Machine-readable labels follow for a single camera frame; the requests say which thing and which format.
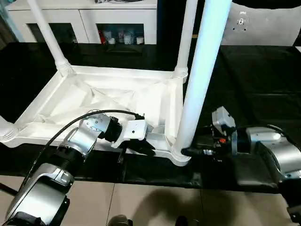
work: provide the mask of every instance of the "white vertical pole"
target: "white vertical pole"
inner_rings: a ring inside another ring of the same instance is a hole
[[[18,133],[18,128],[0,116],[0,142],[6,142],[14,138]]]
[[[190,159],[182,155],[181,150],[189,147],[193,140],[231,2],[232,0],[205,1],[180,126],[171,150],[177,161],[188,162]]]
[[[55,39],[55,36],[52,33],[52,30],[42,13],[42,10],[38,6],[36,0],[27,0],[27,2],[32,10],[34,17],[36,18],[37,24],[50,49],[50,52],[55,59],[57,70],[61,73],[62,76],[68,76],[73,72],[73,70],[68,60],[64,57],[61,48],[59,47],[57,40]]]
[[[184,78],[188,76],[187,63],[188,63],[189,50],[190,50],[197,6],[198,6],[198,0],[186,1],[178,61],[177,61],[177,66],[174,69],[174,75],[176,77]]]

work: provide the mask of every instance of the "cabinet door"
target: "cabinet door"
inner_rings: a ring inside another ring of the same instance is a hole
[[[44,42],[36,19],[30,10],[8,12],[25,42]],[[58,42],[89,43],[84,25],[76,9],[43,10]]]
[[[101,43],[99,32],[108,30],[110,36],[115,33],[116,39],[119,30],[124,30],[122,32],[134,31],[143,36],[145,44],[157,43],[156,9],[83,9],[80,14],[90,43]]]

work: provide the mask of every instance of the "black tablecloth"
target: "black tablecloth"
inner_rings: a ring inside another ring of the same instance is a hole
[[[189,67],[194,46],[193,42]],[[154,45],[144,45],[141,54],[108,53],[94,44],[64,44],[61,48],[72,65],[172,71],[177,60],[177,50]],[[237,125],[274,124],[301,142],[300,59],[294,47],[221,47],[198,126],[210,124],[211,112],[223,105]],[[47,46],[38,43],[11,43],[0,52],[0,62],[0,115],[14,122],[53,76],[55,64]],[[24,176],[41,148],[23,144],[10,149],[0,144],[0,174]],[[185,167],[164,158],[131,154],[120,165],[117,158],[118,153],[93,151],[76,179],[278,192],[258,156],[244,154],[222,162],[193,159]]]

